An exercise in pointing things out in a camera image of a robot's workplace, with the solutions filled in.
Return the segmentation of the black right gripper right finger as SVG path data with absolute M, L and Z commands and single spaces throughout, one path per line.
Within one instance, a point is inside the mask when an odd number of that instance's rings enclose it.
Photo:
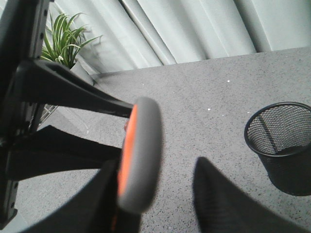
M 193 195 L 202 233 L 307 232 L 255 202 L 205 157 L 195 164 Z

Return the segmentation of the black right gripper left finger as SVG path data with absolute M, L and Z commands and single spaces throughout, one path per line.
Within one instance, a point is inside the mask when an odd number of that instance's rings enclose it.
M 109 160 L 70 201 L 21 233 L 138 233 L 140 215 L 117 206 L 117 166 Z

